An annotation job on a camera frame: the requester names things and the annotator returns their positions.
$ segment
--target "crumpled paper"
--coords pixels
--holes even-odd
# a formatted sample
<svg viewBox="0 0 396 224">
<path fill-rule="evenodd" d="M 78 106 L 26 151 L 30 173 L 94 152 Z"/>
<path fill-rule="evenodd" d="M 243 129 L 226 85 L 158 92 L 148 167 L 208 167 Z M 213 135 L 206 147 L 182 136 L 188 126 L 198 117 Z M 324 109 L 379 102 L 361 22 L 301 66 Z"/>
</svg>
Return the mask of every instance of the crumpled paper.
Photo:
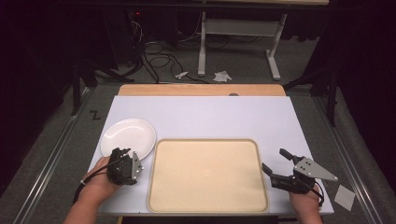
<svg viewBox="0 0 396 224">
<path fill-rule="evenodd" d="M 215 73 L 215 79 L 213 79 L 214 81 L 217 82 L 227 82 L 228 79 L 233 80 L 226 71 L 222 71 L 219 73 Z"/>
</svg>

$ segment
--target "white plate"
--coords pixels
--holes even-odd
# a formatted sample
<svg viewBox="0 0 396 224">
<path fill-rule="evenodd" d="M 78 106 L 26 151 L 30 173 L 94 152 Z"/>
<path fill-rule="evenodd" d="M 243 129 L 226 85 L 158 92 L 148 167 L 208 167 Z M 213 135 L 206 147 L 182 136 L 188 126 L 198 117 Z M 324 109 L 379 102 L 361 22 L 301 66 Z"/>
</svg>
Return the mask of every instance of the white plate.
<svg viewBox="0 0 396 224">
<path fill-rule="evenodd" d="M 135 151 L 143 160 L 153 149 L 155 131 L 142 119 L 125 119 L 111 126 L 103 135 L 101 150 L 104 156 L 110 156 L 114 148 L 130 148 L 129 155 Z"/>
</svg>

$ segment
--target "white desk leg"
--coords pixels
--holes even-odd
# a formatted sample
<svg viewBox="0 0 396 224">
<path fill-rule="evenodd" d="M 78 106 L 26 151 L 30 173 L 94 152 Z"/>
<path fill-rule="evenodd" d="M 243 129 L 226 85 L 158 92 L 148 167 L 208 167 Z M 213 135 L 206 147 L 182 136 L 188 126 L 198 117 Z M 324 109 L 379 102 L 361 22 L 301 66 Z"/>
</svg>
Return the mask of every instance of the white desk leg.
<svg viewBox="0 0 396 224">
<path fill-rule="evenodd" d="M 277 44 L 279 43 L 280 36 L 282 35 L 283 27 L 285 26 L 285 21 L 287 17 L 288 17 L 287 14 L 283 14 L 282 17 L 280 18 L 279 25 L 276 27 L 274 44 L 271 49 L 268 49 L 266 51 L 268 63 L 270 64 L 270 69 L 274 80 L 280 80 L 280 74 L 279 71 L 277 70 L 274 55 L 277 48 Z"/>
<path fill-rule="evenodd" d="M 206 63 L 206 49 L 205 49 L 205 38 L 206 38 L 206 12 L 202 12 L 201 22 L 201 48 L 199 51 L 198 61 L 198 77 L 205 76 L 205 63 Z"/>
</svg>

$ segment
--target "white paper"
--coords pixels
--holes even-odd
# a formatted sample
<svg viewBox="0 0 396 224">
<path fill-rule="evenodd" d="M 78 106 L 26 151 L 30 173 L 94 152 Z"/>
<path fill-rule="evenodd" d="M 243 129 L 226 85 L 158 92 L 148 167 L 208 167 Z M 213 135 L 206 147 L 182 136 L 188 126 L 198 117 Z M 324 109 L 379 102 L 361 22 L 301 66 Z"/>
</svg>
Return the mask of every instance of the white paper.
<svg viewBox="0 0 396 224">
<path fill-rule="evenodd" d="M 355 193 L 340 185 L 334 201 L 345 207 L 348 211 L 352 209 L 353 201 L 355 200 Z"/>
</svg>

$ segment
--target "human hand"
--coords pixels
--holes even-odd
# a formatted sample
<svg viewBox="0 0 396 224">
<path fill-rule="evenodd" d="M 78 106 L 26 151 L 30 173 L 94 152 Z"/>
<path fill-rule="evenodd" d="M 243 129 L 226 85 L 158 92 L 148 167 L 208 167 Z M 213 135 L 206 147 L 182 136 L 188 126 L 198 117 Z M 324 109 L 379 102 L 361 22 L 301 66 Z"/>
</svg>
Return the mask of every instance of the human hand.
<svg viewBox="0 0 396 224">
<path fill-rule="evenodd" d="M 95 166 L 84 175 L 83 179 L 86 179 L 95 171 L 106 166 L 108 164 L 108 160 L 109 157 L 102 157 L 99 159 Z M 104 200 L 109 198 L 117 191 L 117 189 L 120 188 L 119 185 L 110 182 L 106 172 L 107 169 L 104 169 L 99 173 L 99 175 L 94 176 L 88 183 L 86 183 L 78 196 L 79 201 L 89 203 L 92 206 L 99 206 Z"/>
<path fill-rule="evenodd" d="M 322 224 L 319 214 L 318 195 L 311 190 L 306 194 L 289 192 L 291 206 L 302 224 Z"/>
</svg>

